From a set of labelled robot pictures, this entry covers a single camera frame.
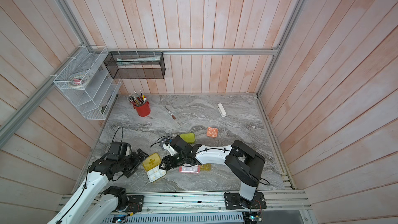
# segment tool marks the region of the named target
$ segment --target black cable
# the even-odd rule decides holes
[[[195,154],[195,157],[196,157],[196,155],[198,154],[198,153],[201,153],[201,152],[206,152],[206,151],[208,151],[208,150],[220,150],[220,151],[224,151],[224,152],[231,152],[230,150],[227,150],[227,149],[220,149],[220,148],[209,148],[209,149],[207,149],[207,148],[205,148],[203,151],[200,151],[200,152],[197,152],[196,154]]]
[[[121,174],[116,180],[113,180],[113,178],[111,179],[112,182],[116,182],[117,180],[119,180],[120,177],[122,177],[124,174]]]
[[[115,136],[116,136],[117,131],[119,131],[119,129],[120,129],[121,127],[122,127],[122,139],[120,140],[120,142],[123,142],[123,126],[119,126],[119,127],[117,128],[115,134],[113,135],[112,142],[113,142],[113,140],[115,139]]]
[[[158,138],[150,147],[152,148],[152,146],[154,146],[155,144],[158,144],[158,143],[160,143],[160,142],[158,142],[160,139],[162,139],[162,138],[171,138],[171,139],[173,139],[172,137],[170,137],[170,136],[163,136],[163,137],[160,137],[160,138]]]
[[[87,177],[88,177],[88,170],[90,169],[90,167],[91,167],[91,166],[89,166],[89,167],[87,168],[87,172],[86,172],[86,181],[85,181],[85,183],[84,183],[84,185],[83,185],[83,190],[82,190],[82,192],[80,193],[79,197],[78,197],[77,200],[74,202],[74,204],[72,205],[72,207],[70,207],[70,208],[68,209],[68,211],[61,217],[61,219],[59,219],[59,220],[56,222],[56,224],[61,224],[61,223],[62,223],[62,218],[64,218],[65,215],[67,215],[67,213],[73,208],[73,206],[76,204],[76,202],[79,201],[79,199],[80,199],[80,197],[82,196],[84,190],[87,188]]]

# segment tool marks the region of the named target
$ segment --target orange pill box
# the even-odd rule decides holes
[[[207,136],[211,138],[216,138],[218,134],[218,129],[214,127],[207,127]]]

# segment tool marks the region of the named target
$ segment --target wooden wall panel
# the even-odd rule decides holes
[[[67,0],[91,45],[275,47],[297,0]],[[165,56],[163,80],[123,80],[123,93],[256,92],[268,56]]]
[[[261,96],[319,223],[395,223],[398,0],[308,0]]]
[[[100,0],[108,5],[109,1]],[[115,17],[117,23],[114,10],[105,16]],[[54,0],[0,0],[0,125],[77,45],[76,34]],[[71,193],[101,125],[85,120],[53,89],[0,151],[2,222],[49,221],[62,195]]]

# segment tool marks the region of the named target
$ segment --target marble tabletop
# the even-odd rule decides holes
[[[175,137],[193,132],[195,143],[207,146],[225,146],[235,140],[243,141],[266,159],[262,177],[271,185],[260,184],[258,189],[284,189],[255,95],[148,95],[147,98],[151,109],[147,117],[138,116],[131,103],[127,102],[126,95],[117,98],[89,164],[107,152],[115,131],[121,125],[123,142],[129,142],[133,150],[141,148],[148,155],[157,152],[161,158],[168,152],[157,144],[151,148],[153,142],[164,135]],[[224,118],[217,109],[218,103],[225,108]],[[165,106],[176,116],[176,120]],[[218,136],[208,137],[207,127],[218,128]],[[115,141],[121,141],[121,137],[119,130]],[[211,171],[202,170],[199,174],[171,169],[164,177],[151,183],[140,165],[130,178],[123,176],[116,182],[109,182],[107,187],[111,185],[124,187],[127,192],[235,191],[240,188],[240,180],[227,166],[212,164]]]

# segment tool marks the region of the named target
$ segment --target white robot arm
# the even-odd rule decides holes
[[[201,144],[191,146],[180,136],[176,136],[165,146],[170,155],[163,157],[160,169],[170,170],[186,163],[190,165],[224,164],[241,180],[240,203],[242,206],[250,208],[256,188],[259,183],[262,183],[260,179],[265,159],[259,153],[239,140],[232,145],[221,147],[209,147]]]
[[[109,152],[97,159],[87,169],[87,175],[67,204],[48,224],[97,224],[110,212],[124,211],[128,206],[126,189],[111,186],[102,194],[100,201],[84,217],[88,207],[117,172],[131,177],[148,155],[141,149],[131,151],[129,143],[112,142]]]

